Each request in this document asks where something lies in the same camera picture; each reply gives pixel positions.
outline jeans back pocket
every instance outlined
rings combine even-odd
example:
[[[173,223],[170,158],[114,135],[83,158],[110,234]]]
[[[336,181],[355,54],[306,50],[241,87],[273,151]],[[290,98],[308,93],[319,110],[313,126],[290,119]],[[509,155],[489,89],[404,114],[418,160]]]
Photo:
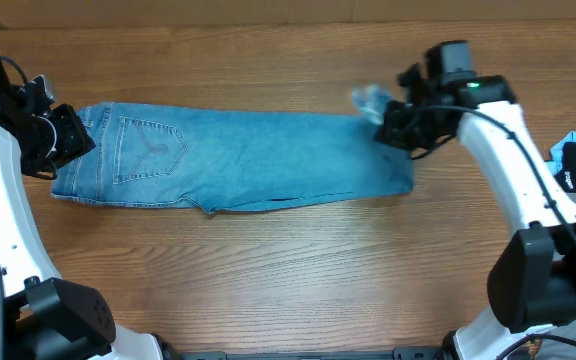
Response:
[[[179,130],[156,122],[120,117],[113,184],[170,175],[188,152]]]

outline brown wall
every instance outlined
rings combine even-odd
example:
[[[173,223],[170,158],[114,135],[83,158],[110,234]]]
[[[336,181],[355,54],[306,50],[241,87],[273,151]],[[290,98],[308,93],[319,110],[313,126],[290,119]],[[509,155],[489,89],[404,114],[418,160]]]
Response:
[[[576,19],[576,0],[0,0],[0,28]]]

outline blue jeans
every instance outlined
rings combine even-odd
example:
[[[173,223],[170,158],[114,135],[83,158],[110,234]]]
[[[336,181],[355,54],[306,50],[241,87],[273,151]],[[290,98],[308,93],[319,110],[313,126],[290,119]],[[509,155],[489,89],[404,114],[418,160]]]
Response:
[[[263,211],[394,195],[406,151],[357,116],[101,103],[79,111],[97,147],[58,172],[56,198],[95,205]]]

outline wood grain surface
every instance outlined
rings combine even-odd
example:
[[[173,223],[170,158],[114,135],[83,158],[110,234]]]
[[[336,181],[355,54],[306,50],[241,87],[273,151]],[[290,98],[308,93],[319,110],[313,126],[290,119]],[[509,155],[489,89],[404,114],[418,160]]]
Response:
[[[60,101],[353,113],[353,85],[393,78],[444,40],[504,74],[545,153],[576,130],[576,21],[0,31],[0,53]],[[509,240],[457,143],[416,163],[413,193],[261,214],[84,206],[26,179],[64,278],[116,320],[181,351],[384,350],[438,344],[486,305]]]

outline wooden table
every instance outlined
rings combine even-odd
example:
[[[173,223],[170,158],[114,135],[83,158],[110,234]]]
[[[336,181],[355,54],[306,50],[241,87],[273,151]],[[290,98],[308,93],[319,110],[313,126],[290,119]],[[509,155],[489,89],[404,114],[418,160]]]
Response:
[[[478,71],[507,76],[544,152],[576,130],[576,21],[0,31],[0,53],[48,75],[75,107],[350,114],[353,85],[394,88],[426,49],[453,39],[471,41]],[[26,185],[64,278],[181,351],[437,344],[485,306],[509,240],[456,142],[416,164],[410,195],[265,214],[99,208],[52,199],[48,182]]]

